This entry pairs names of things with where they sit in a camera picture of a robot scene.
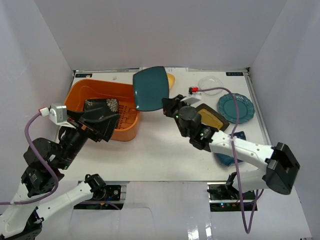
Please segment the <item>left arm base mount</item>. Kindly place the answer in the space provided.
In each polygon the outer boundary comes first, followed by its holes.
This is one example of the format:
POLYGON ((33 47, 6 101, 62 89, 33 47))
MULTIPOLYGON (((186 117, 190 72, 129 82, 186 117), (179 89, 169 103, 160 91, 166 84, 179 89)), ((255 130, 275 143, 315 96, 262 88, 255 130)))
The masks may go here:
POLYGON ((87 203, 79 203, 74 210, 121 210, 126 199, 127 186, 108 184, 104 196, 94 196, 87 203))

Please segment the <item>black floral square plate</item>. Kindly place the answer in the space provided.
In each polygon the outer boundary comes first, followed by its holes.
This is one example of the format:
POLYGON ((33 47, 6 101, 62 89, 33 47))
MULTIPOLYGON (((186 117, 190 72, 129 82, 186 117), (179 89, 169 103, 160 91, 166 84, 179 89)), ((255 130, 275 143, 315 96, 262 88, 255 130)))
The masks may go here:
POLYGON ((119 113, 119 101, 115 98, 92 98, 86 99, 83 105, 83 111, 100 109, 97 112, 99 119, 119 113))

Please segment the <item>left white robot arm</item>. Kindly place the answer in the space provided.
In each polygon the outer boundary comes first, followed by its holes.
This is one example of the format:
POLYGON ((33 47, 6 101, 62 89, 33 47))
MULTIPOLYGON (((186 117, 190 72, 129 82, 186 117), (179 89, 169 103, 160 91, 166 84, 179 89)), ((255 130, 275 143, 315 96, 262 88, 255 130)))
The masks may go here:
POLYGON ((39 109, 38 116, 48 117, 60 126, 58 142, 43 137, 31 139, 29 126, 24 129, 28 149, 23 157, 27 168, 18 190, 0 216, 3 240, 33 240, 42 231, 43 222, 76 205, 111 205, 120 200, 119 185, 107 185, 98 174, 87 174, 82 182, 67 193, 44 202, 52 195, 87 140, 109 141, 117 128, 117 108, 98 107, 71 111, 65 105, 39 109))

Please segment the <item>teal square plate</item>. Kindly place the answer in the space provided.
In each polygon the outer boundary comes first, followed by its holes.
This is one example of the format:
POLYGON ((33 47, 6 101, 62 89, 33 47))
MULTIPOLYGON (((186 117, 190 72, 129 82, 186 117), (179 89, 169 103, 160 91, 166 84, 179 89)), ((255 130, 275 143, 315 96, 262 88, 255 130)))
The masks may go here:
POLYGON ((169 97, 169 82, 163 66, 149 67, 135 73, 132 86, 135 108, 140 112, 162 109, 162 99, 169 97))

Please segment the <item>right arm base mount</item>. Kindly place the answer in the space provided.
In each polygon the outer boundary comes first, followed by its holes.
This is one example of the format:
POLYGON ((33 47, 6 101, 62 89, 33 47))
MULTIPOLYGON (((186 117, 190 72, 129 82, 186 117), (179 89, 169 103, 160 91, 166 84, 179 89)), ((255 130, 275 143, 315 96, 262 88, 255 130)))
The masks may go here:
MULTIPOLYGON (((227 188, 225 182, 208 182, 207 193, 211 212, 241 212, 239 192, 232 187, 227 188)), ((255 197, 254 191, 243 193, 245 212, 253 209, 255 197)))

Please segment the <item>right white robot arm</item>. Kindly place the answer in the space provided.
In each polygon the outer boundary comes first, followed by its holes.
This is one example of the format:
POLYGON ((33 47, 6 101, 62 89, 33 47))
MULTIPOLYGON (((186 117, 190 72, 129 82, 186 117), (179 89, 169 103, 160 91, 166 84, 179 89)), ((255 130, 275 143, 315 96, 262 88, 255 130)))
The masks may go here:
POLYGON ((291 193, 301 166, 288 145, 256 144, 205 125, 191 105, 195 100, 181 94, 161 100, 164 115, 175 120, 181 136, 188 138, 198 150, 232 156, 257 168, 234 172, 228 177, 224 188, 229 198, 236 200, 245 192, 259 189, 270 189, 281 195, 291 193))

